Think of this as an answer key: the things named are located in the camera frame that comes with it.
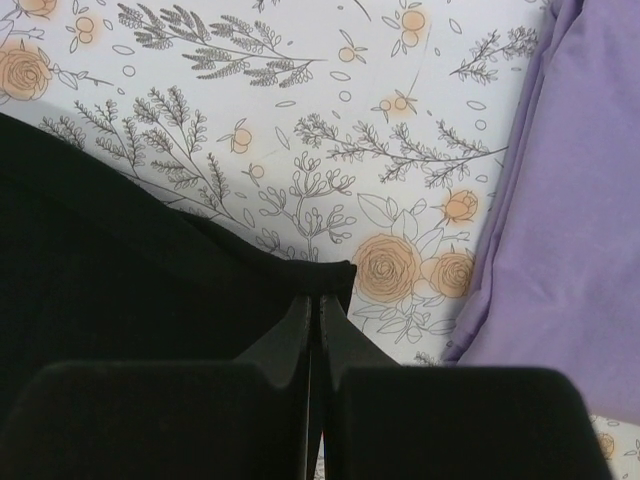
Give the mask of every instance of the folded black garment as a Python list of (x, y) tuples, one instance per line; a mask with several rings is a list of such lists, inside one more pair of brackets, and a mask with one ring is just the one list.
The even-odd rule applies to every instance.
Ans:
[(33, 127), (0, 132), (20, 145), (0, 158), (0, 424), (48, 364), (232, 359), (298, 294), (347, 308), (348, 262), (278, 259)]

